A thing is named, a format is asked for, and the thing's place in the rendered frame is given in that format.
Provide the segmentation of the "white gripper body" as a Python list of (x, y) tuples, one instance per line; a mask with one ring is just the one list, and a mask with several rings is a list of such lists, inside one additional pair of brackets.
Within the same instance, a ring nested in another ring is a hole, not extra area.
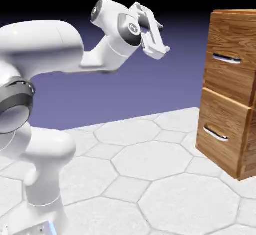
[(135, 2), (129, 10), (136, 15), (139, 26), (147, 29), (141, 32), (141, 46), (143, 52), (149, 57), (160, 60), (165, 54), (165, 45), (162, 40), (161, 33), (158, 29), (158, 21), (154, 13), (147, 7)]

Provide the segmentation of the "wooden drawer front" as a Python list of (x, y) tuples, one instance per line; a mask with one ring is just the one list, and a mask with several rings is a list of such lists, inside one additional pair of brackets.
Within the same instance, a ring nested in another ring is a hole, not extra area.
[[(240, 64), (213, 54), (241, 58)], [(256, 108), (256, 9), (215, 10), (210, 15), (203, 86)]]
[[(215, 139), (204, 126), (228, 141)], [(256, 176), (256, 110), (203, 88), (196, 148), (239, 181)]]

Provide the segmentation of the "wooden cabinet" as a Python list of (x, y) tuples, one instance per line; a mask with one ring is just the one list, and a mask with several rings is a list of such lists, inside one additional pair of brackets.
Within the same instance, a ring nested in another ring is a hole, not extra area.
[(211, 13), (196, 148), (234, 179), (256, 176), (256, 10)]

